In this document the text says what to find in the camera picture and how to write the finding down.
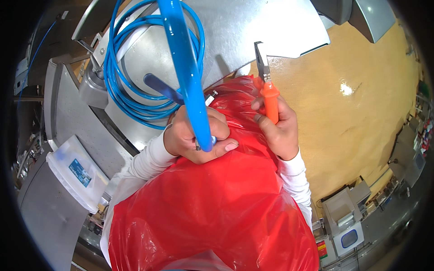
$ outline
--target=red plastic apron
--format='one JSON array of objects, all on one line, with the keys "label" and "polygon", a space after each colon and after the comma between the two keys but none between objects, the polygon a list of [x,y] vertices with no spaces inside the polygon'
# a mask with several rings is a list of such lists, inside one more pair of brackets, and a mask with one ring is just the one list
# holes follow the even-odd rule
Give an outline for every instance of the red plastic apron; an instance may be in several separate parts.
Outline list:
[{"label": "red plastic apron", "polygon": [[203,165],[180,157],[114,207],[113,270],[161,270],[212,250],[233,270],[318,270],[318,249],[282,188],[276,156],[252,120],[252,78],[217,86],[211,105],[239,147]]}]

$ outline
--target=person's left hand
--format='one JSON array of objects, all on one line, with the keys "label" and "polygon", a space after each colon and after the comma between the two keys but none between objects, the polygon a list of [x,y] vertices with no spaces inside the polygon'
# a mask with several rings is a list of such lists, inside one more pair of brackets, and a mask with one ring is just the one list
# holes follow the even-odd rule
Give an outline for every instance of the person's left hand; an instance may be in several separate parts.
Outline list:
[{"label": "person's left hand", "polygon": [[183,105],[178,109],[172,126],[164,132],[164,147],[170,154],[181,155],[196,164],[204,164],[238,147],[238,141],[228,138],[230,131],[225,115],[210,107],[207,107],[207,112],[211,135],[217,138],[213,149],[208,153],[196,150],[193,128],[188,120],[185,105]]}]

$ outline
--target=white plastic bin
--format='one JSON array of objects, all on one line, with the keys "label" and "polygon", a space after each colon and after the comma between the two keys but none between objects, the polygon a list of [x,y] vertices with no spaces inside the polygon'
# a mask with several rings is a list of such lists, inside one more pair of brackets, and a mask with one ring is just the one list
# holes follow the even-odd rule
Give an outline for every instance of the white plastic bin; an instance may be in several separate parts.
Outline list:
[{"label": "white plastic bin", "polygon": [[109,180],[73,135],[55,152],[46,156],[51,171],[68,192],[89,212],[98,211],[98,202]]}]

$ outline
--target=blue cable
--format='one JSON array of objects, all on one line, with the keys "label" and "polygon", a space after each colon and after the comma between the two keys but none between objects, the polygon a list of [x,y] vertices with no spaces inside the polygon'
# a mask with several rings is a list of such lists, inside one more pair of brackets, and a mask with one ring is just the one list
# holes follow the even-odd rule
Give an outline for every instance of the blue cable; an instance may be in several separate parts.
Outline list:
[{"label": "blue cable", "polygon": [[50,30],[53,28],[53,26],[54,26],[54,24],[55,24],[56,22],[57,22],[57,20],[54,21],[54,22],[52,23],[52,25],[50,26],[50,28],[47,30],[47,32],[45,33],[45,35],[44,35],[44,37],[42,38],[41,42],[39,43],[38,48],[37,48],[36,51],[35,51],[35,54],[34,54],[33,57],[32,57],[32,61],[30,61],[29,67],[27,68],[26,76],[24,77],[24,81],[23,81],[23,84],[22,84],[22,86],[21,86],[21,91],[20,91],[20,96],[19,96],[19,98],[18,98],[17,107],[18,107],[18,105],[20,104],[21,95],[22,95],[22,93],[23,93],[24,85],[26,84],[26,80],[27,80],[27,76],[29,75],[30,68],[32,67],[33,60],[35,60],[35,56],[38,54],[39,48],[41,48],[41,45],[42,45],[42,43],[44,42],[45,37],[47,37],[48,32],[50,32]]},{"label": "blue cable", "polygon": [[[126,77],[122,74],[119,65],[116,61],[116,54],[121,47],[124,40],[129,36],[129,34],[134,31],[137,27],[143,25],[157,25],[163,26],[163,19],[161,15],[148,15],[141,18],[137,18],[131,24],[127,25],[120,33],[119,29],[125,22],[125,19],[131,16],[138,8],[148,5],[150,3],[156,2],[155,0],[145,0],[134,5],[129,9],[117,22],[115,26],[116,14],[118,12],[119,6],[122,0],[118,0],[113,10],[112,19],[110,21],[110,32],[107,45],[107,53],[104,60],[104,81],[107,87],[108,94],[115,102],[115,104],[124,112],[127,116],[133,120],[146,125],[148,127],[163,130],[165,126],[159,126],[150,123],[149,121],[156,121],[175,112],[178,108],[178,104],[174,104],[172,100],[169,100],[166,96],[153,96],[145,93],[144,91],[137,89],[133,86]],[[199,30],[199,40],[195,34],[189,29],[190,38],[194,48],[194,55],[197,60],[197,65],[199,67],[200,76],[202,76],[203,71],[203,60],[205,54],[205,32],[204,28],[199,20],[197,14],[186,4],[181,2],[182,7],[191,15],[194,19],[195,24]],[[130,90],[132,90],[138,96],[153,100],[153,101],[163,101],[167,102],[160,105],[144,105],[138,103],[136,100],[130,97],[125,90],[120,89],[121,82],[120,79]]]}]

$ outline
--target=shiny floor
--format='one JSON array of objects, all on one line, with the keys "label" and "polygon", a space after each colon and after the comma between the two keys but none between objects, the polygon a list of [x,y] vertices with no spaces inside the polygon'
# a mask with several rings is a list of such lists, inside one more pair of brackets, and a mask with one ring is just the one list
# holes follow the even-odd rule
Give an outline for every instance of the shiny floor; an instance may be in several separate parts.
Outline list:
[{"label": "shiny floor", "polygon": [[[376,44],[349,23],[328,33],[330,45],[298,59],[269,58],[272,81],[297,112],[314,202],[359,175],[371,185],[387,170],[395,135],[414,113],[419,78],[397,22]],[[256,63],[251,73],[257,76]]]}]

